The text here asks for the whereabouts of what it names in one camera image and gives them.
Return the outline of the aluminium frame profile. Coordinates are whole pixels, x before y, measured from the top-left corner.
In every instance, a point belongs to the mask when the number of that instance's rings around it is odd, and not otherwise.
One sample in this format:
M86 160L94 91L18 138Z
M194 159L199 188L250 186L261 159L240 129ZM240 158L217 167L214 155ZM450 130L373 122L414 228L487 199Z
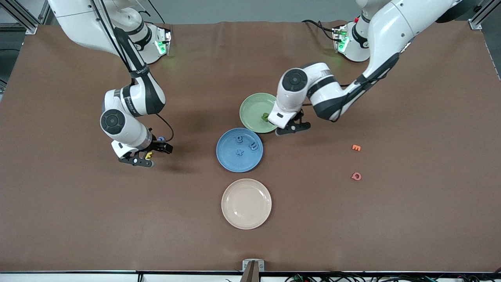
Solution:
M471 30L481 30L481 23L499 6L501 0L481 0L474 7L474 16L468 19Z
M0 31L36 34L38 25L47 24L48 0L0 0Z

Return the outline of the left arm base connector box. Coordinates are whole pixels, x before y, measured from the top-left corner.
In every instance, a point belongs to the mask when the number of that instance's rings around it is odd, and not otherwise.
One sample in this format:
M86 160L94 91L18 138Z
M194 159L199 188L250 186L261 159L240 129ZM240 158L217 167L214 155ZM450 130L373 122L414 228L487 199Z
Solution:
M345 24L338 27L333 27L332 35L336 53L344 53L346 46L350 40L348 36L348 25Z

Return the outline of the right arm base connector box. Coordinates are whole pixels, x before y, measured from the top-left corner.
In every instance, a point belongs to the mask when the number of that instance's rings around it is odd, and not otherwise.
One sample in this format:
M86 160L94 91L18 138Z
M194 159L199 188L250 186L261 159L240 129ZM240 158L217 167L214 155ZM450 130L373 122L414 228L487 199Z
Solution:
M168 55L172 34L170 29L156 27L155 46L161 56Z

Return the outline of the brown table cover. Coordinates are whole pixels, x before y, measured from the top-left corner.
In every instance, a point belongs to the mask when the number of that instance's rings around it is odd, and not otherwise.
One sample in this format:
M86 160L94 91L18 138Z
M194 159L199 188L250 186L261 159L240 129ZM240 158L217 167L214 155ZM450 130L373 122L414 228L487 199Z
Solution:
M262 135L248 173L222 168L215 146L241 126L240 104L310 62L341 84L366 67L305 23L174 25L171 55L150 68L174 149L141 168L100 128L105 92L129 83L121 60L39 27L0 102L0 271L500 268L501 81L483 34L433 24L337 123L306 107L308 131ZM221 200L247 178L272 210L241 230Z

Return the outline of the metal bracket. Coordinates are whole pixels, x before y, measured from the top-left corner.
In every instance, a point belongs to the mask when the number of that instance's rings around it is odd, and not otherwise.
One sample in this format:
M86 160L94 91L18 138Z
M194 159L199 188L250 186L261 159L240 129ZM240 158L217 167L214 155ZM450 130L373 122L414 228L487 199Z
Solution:
M263 259L251 258L245 259L242 261L242 272L244 272L249 264L254 262L254 269L257 269L258 272L265 271L265 261Z

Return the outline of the green plate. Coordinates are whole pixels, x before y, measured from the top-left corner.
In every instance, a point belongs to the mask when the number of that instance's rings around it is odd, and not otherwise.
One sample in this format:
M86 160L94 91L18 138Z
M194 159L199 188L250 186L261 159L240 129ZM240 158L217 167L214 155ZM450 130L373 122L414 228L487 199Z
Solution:
M261 119L263 113L270 114L275 101L276 97L268 93L250 95L240 106L240 121L255 133L266 134L276 130L277 126Z

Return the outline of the blue plate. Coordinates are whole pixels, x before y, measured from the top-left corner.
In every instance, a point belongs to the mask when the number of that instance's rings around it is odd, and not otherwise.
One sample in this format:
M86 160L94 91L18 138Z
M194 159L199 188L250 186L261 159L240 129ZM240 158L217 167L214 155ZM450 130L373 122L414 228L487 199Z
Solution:
M236 136L243 136L243 143L236 142ZM256 142L258 150L252 151L249 145ZM242 156L236 155L236 150L242 149L245 152ZM218 162L228 171L244 173L252 171L261 162L264 148L261 138L247 128L237 127L225 132L215 148Z

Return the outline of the beige plate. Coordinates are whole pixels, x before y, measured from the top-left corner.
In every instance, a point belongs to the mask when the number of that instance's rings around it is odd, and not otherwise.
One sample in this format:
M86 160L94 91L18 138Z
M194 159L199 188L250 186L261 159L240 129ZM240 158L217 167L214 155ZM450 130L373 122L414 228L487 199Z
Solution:
M255 229L268 220L272 210L272 197L260 181L239 179L224 191L221 210L224 218L234 228Z

